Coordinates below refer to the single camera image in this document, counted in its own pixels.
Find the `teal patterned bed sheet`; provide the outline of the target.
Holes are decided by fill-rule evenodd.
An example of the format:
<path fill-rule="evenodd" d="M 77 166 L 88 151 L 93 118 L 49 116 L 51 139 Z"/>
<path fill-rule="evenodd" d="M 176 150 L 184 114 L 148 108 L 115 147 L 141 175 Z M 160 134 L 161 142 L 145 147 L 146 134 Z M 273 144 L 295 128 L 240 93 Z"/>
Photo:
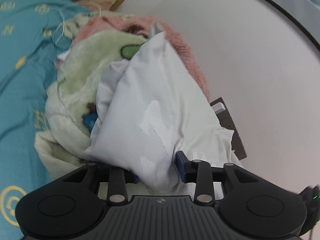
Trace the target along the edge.
<path fill-rule="evenodd" d="M 17 202 L 49 181 L 34 137 L 49 125 L 54 61 L 71 42 L 67 20 L 88 9 L 71 0 L 1 0 L 1 239 L 20 239 Z"/>

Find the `green fleece blanket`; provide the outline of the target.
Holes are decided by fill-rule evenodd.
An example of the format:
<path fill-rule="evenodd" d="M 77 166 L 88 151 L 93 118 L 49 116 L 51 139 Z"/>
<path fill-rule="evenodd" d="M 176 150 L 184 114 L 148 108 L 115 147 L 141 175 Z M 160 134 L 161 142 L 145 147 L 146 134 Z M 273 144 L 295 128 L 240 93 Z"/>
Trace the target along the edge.
<path fill-rule="evenodd" d="M 73 40 L 56 58 L 57 81 L 47 89 L 47 132 L 37 132 L 35 148 L 55 180 L 85 164 L 85 150 L 97 119 L 101 75 L 112 62 L 131 59 L 148 38 L 153 19 L 134 16 L 90 17 L 81 27 L 70 24 Z"/>

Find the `pink fleece blanket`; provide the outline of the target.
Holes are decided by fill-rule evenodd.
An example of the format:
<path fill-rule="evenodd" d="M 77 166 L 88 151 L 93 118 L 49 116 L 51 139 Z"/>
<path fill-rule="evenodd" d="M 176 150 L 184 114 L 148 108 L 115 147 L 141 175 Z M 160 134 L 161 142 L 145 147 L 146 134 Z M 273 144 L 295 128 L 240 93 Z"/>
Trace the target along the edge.
<path fill-rule="evenodd" d="M 154 35 L 154 37 L 150 37 L 147 45 L 154 46 L 155 49 L 161 51 L 161 59 L 166 68 L 175 67 L 167 58 L 169 53 L 175 55 L 178 58 L 178 69 L 182 70 L 182 67 L 185 67 L 184 72 L 188 72 L 202 90 L 204 96 L 209 100 L 210 92 L 207 80 L 197 65 L 191 48 L 182 40 L 181 34 L 174 31 L 168 24 L 161 22 L 160 25 L 164 31 Z M 120 30 L 126 33 L 146 36 L 151 35 L 151 30 L 156 28 L 157 22 L 154 17 L 93 17 L 90 18 L 86 25 L 80 28 L 80 32 L 74 42 L 78 43 L 103 30 Z"/>

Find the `white t-shirt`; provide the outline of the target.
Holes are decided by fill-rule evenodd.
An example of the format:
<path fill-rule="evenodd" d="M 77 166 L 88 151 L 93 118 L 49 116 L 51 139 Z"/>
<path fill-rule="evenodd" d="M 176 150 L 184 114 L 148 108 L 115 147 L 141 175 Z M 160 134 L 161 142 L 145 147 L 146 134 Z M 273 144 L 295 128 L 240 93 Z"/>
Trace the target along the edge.
<path fill-rule="evenodd" d="M 85 154 L 131 171 L 157 194 L 193 195 L 195 185 L 180 181 L 175 154 L 216 167 L 239 164 L 233 131 L 220 125 L 197 83 L 185 67 L 178 69 L 178 58 L 169 53 L 175 67 L 166 68 L 161 51 L 147 42 L 101 76 L 98 118 Z"/>

